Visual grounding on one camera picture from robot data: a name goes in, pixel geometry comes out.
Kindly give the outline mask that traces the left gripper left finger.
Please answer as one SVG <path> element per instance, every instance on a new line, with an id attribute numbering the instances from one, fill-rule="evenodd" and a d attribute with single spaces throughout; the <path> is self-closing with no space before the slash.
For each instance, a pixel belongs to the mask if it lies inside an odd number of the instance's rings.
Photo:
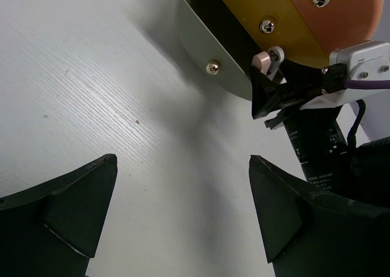
<path id="1" fill-rule="evenodd" d="M 1 276 L 85 276 L 118 174 L 106 154 L 1 198 Z"/>

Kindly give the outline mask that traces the cream cylindrical desk organizer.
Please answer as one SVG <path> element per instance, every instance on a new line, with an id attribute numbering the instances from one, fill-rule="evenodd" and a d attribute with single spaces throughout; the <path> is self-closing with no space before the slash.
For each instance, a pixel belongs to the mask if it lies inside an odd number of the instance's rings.
<path id="1" fill-rule="evenodd" d="M 252 98 L 254 55 L 274 46 L 292 62 L 323 68 L 330 54 L 368 41 L 385 0 L 177 0 L 180 40 L 203 73 Z"/>

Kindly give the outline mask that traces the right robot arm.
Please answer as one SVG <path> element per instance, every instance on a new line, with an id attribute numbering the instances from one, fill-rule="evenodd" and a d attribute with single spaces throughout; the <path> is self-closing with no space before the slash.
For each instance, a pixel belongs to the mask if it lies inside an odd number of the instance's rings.
<path id="1" fill-rule="evenodd" d="M 323 69 L 286 60 L 277 70 L 278 84 L 269 78 L 272 62 L 254 57 L 250 66 L 252 116 L 267 120 L 269 129 L 283 126 L 308 182 L 329 192 L 377 206 L 389 206 L 389 138 L 357 145 L 356 133 L 366 103 L 354 99 L 358 114 L 347 135 L 337 118 L 341 106 L 308 108 L 304 105 L 327 94 L 353 89 L 343 63 Z"/>

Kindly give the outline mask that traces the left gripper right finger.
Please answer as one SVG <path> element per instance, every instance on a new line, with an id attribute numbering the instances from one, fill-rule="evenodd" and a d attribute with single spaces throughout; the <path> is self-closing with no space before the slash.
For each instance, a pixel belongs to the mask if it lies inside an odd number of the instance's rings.
<path id="1" fill-rule="evenodd" d="M 303 181 L 253 155 L 249 181 L 276 276 L 388 276 L 389 209 Z"/>

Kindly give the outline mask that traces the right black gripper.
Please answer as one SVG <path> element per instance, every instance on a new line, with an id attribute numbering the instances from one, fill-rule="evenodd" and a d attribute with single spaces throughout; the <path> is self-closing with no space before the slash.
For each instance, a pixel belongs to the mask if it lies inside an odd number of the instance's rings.
<path id="1" fill-rule="evenodd" d="M 299 97 L 317 97 L 322 94 L 324 74 L 290 60 L 284 60 L 280 71 L 288 88 Z M 258 68 L 251 66 L 252 118 L 264 118 L 281 109 L 283 84 L 277 84 Z M 269 129 L 283 126 L 303 170 L 305 179 L 337 195 L 349 194 L 349 158 L 347 142 L 337 123 L 341 107 L 282 109 L 276 117 L 266 120 Z"/>

